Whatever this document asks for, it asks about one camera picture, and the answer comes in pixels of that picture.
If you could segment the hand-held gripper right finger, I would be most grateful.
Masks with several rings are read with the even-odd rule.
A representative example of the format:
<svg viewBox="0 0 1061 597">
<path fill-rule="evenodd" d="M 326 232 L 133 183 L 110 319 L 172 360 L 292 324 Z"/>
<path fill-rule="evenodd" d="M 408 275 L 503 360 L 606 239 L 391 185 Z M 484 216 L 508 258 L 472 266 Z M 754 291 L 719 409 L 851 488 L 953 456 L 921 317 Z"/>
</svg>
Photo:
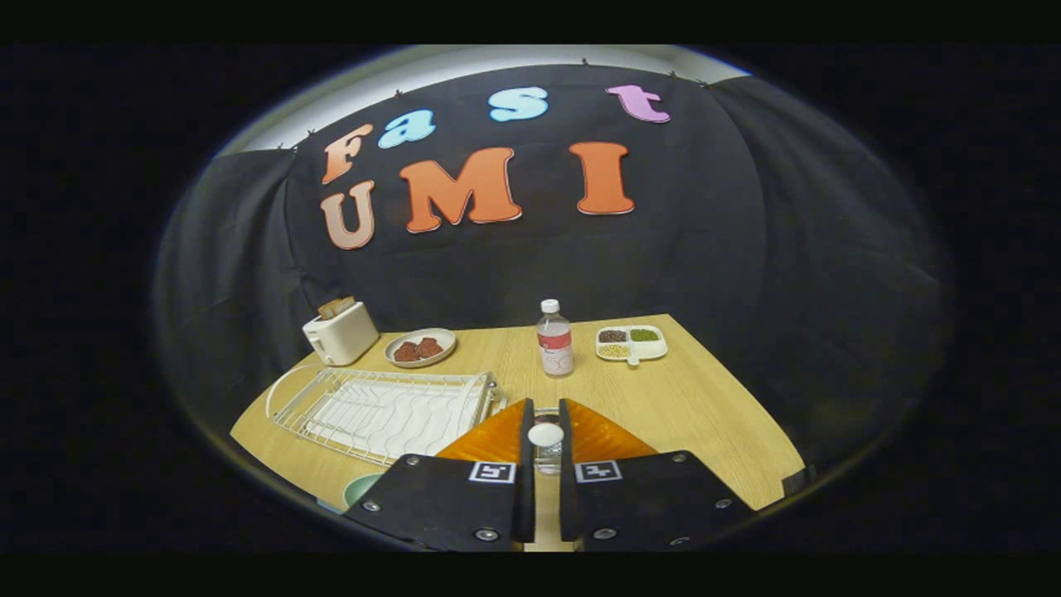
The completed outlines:
<svg viewBox="0 0 1061 597">
<path fill-rule="evenodd" d="M 756 517 L 689 450 L 577 459 L 592 432 L 589 412 L 560 400 L 560 539 L 574 551 L 697 551 Z"/>
</svg>

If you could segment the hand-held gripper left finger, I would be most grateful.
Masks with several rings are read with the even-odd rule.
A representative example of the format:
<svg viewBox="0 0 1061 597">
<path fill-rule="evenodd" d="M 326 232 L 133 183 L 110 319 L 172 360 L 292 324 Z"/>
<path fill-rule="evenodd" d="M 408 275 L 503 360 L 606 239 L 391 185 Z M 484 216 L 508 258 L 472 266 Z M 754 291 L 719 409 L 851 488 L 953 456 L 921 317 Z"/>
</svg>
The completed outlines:
<svg viewBox="0 0 1061 597">
<path fill-rule="evenodd" d="M 534 417 L 520 400 L 455 442 L 501 454 L 402 454 L 342 516 L 425 551 L 523 551 L 535 540 Z"/>
</svg>

